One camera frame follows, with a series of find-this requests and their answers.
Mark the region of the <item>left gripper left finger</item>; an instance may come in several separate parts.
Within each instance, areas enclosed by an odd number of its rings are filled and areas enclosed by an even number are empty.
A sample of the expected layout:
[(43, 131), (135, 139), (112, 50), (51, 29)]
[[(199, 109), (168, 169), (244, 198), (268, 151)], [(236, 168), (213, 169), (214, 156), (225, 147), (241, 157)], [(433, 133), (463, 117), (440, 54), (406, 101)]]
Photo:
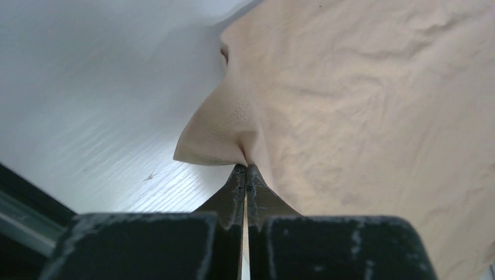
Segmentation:
[(241, 279), (246, 168), (191, 213), (75, 216), (41, 279)]

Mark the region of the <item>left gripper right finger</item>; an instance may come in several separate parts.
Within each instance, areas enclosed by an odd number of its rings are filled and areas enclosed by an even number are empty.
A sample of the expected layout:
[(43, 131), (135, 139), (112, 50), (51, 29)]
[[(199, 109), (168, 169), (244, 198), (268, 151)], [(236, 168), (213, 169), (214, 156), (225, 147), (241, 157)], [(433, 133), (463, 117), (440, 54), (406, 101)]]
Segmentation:
[(252, 279), (436, 279), (420, 236), (397, 216), (304, 216), (246, 169)]

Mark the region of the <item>beige t shirt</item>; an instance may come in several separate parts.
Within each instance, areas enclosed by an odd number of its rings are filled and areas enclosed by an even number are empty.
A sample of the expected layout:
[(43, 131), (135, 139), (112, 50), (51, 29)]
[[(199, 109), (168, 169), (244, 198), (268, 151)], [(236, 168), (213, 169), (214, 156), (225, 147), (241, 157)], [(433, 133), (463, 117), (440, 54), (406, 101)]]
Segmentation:
[(440, 279), (494, 263), (494, 2), (264, 1), (174, 159), (258, 166), (306, 215), (395, 215)]

